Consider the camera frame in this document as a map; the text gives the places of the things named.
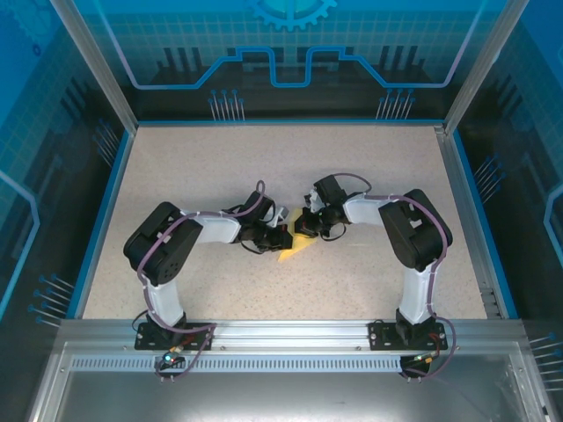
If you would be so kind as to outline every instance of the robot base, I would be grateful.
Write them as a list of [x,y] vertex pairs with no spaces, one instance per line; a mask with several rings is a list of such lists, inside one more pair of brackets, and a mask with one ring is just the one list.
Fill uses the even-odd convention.
[[[191,330],[193,328],[202,327],[208,325],[208,323],[202,324],[186,324],[181,328]],[[174,336],[163,336],[161,332],[163,329],[160,327],[155,327],[151,323],[141,323],[137,330],[137,335],[135,338],[135,350],[162,350],[166,351],[170,348],[182,344],[184,350],[200,350],[203,341],[205,341],[205,336],[208,334],[207,331],[198,332],[195,334],[177,334]],[[210,350],[211,339],[203,350]]]
[[448,350],[448,340],[443,324],[437,323],[434,318],[429,318],[418,325],[420,327],[416,327],[417,335],[405,341],[397,331],[397,323],[386,323],[377,319],[374,323],[368,324],[369,349],[372,351],[433,351],[436,349],[436,343],[430,334],[435,334],[439,338],[440,351]]

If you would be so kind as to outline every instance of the gear logo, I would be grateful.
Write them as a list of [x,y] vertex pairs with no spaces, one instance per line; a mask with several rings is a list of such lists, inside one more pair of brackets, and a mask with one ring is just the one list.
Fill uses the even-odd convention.
[[307,25],[316,25],[318,18],[326,18],[336,0],[248,0],[248,5],[254,17],[262,18],[265,25],[291,32],[296,26],[304,30]]
[[51,30],[48,0],[0,0],[0,11],[11,12],[21,29],[36,43]]

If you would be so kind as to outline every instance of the yellow object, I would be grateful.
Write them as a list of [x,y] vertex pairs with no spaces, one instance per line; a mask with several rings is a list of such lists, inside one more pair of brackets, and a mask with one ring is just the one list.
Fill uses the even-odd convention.
[[287,258],[305,249],[307,246],[317,242],[316,237],[310,238],[300,233],[296,233],[294,223],[301,216],[302,213],[303,210],[301,208],[294,209],[291,212],[291,216],[289,217],[288,232],[293,237],[293,246],[291,247],[291,249],[281,251],[280,257],[278,258],[278,262],[285,261]]

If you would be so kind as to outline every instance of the speckled tabletop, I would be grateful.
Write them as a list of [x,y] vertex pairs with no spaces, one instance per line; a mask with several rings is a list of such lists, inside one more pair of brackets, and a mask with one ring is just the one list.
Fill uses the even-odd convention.
[[[448,223],[448,249],[435,290],[445,317],[485,318],[472,262],[432,127],[141,127],[113,211],[84,318],[132,318],[145,309],[122,248],[158,203],[218,210],[246,200],[256,181],[286,207],[324,176],[360,174],[374,194],[422,189]],[[341,180],[352,192],[359,182]],[[240,245],[202,244],[178,276],[191,319],[394,318],[403,267],[384,228],[352,225],[283,263]]]

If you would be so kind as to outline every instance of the perforated metal strip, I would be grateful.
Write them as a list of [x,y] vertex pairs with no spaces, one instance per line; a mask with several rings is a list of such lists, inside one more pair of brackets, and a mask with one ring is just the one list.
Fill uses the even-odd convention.
[[[79,372],[152,372],[158,357],[82,355],[73,358]],[[186,363],[191,362],[186,356]],[[326,373],[400,372],[398,356],[202,356],[194,372]],[[181,371],[186,363],[168,372]]]

